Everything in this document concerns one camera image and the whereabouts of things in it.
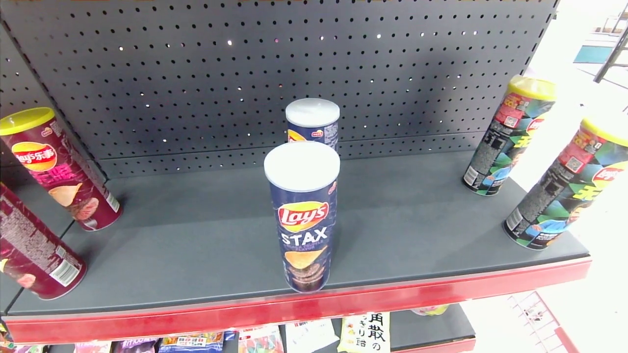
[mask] potato chip image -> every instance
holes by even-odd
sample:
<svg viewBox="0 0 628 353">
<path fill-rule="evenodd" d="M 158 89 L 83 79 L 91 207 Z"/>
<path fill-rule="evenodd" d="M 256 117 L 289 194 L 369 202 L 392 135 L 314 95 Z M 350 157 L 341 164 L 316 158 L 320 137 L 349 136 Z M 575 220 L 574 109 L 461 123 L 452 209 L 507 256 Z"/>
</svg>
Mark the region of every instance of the potato chip image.
<svg viewBox="0 0 628 353">
<path fill-rule="evenodd" d="M 287 262 L 296 269 L 304 269 L 311 265 L 327 249 L 325 246 L 316 251 L 286 251 L 284 256 Z"/>
<path fill-rule="evenodd" d="M 77 192 L 79 192 L 81 185 L 83 185 L 83 183 L 56 187 L 50 189 L 48 193 L 55 199 L 55 201 L 60 203 L 61 206 L 68 207 L 69 205 L 72 205 L 72 202 L 74 202 L 74 197 L 77 195 Z"/>
<path fill-rule="evenodd" d="M 297 133 L 296 131 L 288 129 L 288 142 L 293 141 L 306 141 L 306 138 L 301 136 L 301 134 Z"/>
</svg>

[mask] red shelf edge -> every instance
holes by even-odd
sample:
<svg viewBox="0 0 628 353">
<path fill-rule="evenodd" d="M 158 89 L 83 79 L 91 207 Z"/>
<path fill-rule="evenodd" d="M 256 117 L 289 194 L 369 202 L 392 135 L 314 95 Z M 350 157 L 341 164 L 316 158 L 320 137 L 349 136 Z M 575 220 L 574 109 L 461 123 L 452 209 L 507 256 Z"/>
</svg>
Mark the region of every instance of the red shelf edge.
<svg viewBox="0 0 628 353">
<path fill-rule="evenodd" d="M 458 303 L 580 280 L 591 258 L 465 276 L 118 312 L 7 316 L 17 344 L 73 344 L 211 332 L 266 323 Z"/>
<path fill-rule="evenodd" d="M 462 353 L 470 352 L 475 348 L 475 339 L 464 339 L 443 344 L 428 345 L 426 347 L 396 350 L 395 353 Z"/>
</svg>

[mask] potato chip can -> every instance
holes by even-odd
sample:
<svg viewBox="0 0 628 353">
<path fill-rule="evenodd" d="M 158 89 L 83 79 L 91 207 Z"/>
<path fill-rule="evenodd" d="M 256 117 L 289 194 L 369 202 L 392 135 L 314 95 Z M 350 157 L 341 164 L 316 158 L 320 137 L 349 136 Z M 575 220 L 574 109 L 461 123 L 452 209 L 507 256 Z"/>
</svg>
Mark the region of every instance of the potato chip can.
<svg viewBox="0 0 628 353">
<path fill-rule="evenodd" d="M 41 299 L 76 287 L 87 265 L 0 183 L 0 271 Z"/>
<path fill-rule="evenodd" d="M 0 120 L 0 138 L 20 163 L 87 231 L 98 231 L 122 214 L 59 126 L 52 109 L 17 112 Z"/>
<path fill-rule="evenodd" d="M 547 248 L 627 167 L 626 117 L 586 117 L 571 142 L 504 221 L 504 230 L 528 249 Z"/>
<path fill-rule="evenodd" d="M 555 84 L 517 75 L 508 83 L 462 182 L 478 195 L 498 193 L 556 101 Z"/>
<path fill-rule="evenodd" d="M 284 273 L 295 291 L 320 290 L 329 278 L 339 171 L 338 153 L 315 141 L 282 144 L 264 159 Z"/>
<path fill-rule="evenodd" d="M 286 107 L 288 142 L 316 141 L 338 151 L 340 107 L 320 98 L 298 99 Z"/>
</svg>

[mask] lay's logo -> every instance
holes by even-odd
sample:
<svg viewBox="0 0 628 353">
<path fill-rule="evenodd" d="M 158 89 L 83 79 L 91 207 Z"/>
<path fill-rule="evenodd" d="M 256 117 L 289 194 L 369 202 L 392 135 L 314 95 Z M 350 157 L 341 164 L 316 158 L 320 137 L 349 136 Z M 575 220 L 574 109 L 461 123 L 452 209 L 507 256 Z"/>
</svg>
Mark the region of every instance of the lay's logo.
<svg viewBox="0 0 628 353">
<path fill-rule="evenodd" d="M 312 228 L 329 214 L 327 202 L 305 201 L 284 204 L 278 210 L 279 223 L 287 231 L 298 233 Z"/>
<path fill-rule="evenodd" d="M 289 129 L 288 130 L 288 142 L 295 142 L 295 141 L 306 141 L 306 140 L 303 136 L 301 136 L 296 131 Z"/>
<path fill-rule="evenodd" d="M 621 169 L 617 168 L 602 168 L 593 176 L 593 180 L 604 180 L 605 182 L 612 182 L 613 180 L 615 180 L 617 174 L 619 174 L 621 171 Z"/>
<path fill-rule="evenodd" d="M 528 135 L 532 135 L 541 126 L 543 121 L 545 121 L 545 119 L 543 119 L 542 117 L 537 117 L 536 119 L 532 120 L 530 122 L 530 125 L 528 125 L 528 128 L 526 129 Z"/>
<path fill-rule="evenodd" d="M 610 182 L 615 180 L 617 175 L 624 171 L 626 167 L 628 167 L 628 161 L 615 163 L 600 169 L 592 178 L 593 184 L 598 188 L 606 187 Z"/>
<path fill-rule="evenodd" d="M 47 171 L 57 165 L 57 152 L 49 144 L 19 142 L 11 147 L 11 152 L 32 171 Z"/>
</svg>

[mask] gray metal shelf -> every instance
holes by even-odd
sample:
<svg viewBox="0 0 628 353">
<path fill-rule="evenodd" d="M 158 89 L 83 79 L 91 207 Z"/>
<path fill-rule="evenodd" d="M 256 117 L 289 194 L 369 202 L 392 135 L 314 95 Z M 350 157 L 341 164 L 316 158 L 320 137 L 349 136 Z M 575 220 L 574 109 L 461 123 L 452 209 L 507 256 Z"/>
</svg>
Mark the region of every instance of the gray metal shelf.
<svg viewBox="0 0 628 353">
<path fill-rule="evenodd" d="M 342 319 L 332 320 L 334 331 L 340 337 Z M 281 338 L 286 349 L 285 329 L 281 325 Z M 437 317 L 421 317 L 409 310 L 391 313 L 391 351 L 414 349 L 431 345 L 438 345 L 454 340 L 474 339 L 475 331 L 460 305 L 452 305 L 447 311 Z M 337 353 L 338 342 L 317 350 L 316 353 Z M 72 353 L 74 345 L 55 345 L 50 353 Z M 237 337 L 225 342 L 224 353 L 237 352 Z"/>
<path fill-rule="evenodd" d="M 50 197 L 41 186 L 31 183 L 22 187 L 12 187 L 11 190 L 56 235 L 63 236 L 73 222 L 70 214 Z M 17 282 L 4 274 L 0 274 L 0 315 L 6 314 L 8 306 L 21 289 L 22 287 Z M 24 296 L 35 298 L 31 293 L 25 293 Z"/>
<path fill-rule="evenodd" d="M 460 176 L 470 157 L 471 152 L 454 152 L 344 161 L 325 288 L 491 273 L 588 256 L 570 234 L 541 252 L 508 239 L 501 222 L 525 193 L 511 180 L 495 197 L 469 192 Z M 81 285 L 53 301 L 20 295 L 10 315 L 291 293 L 261 168 L 121 178 L 107 185 L 123 203 L 123 216 L 102 231 L 86 233 L 74 225 L 64 236 L 89 264 Z"/>
</svg>

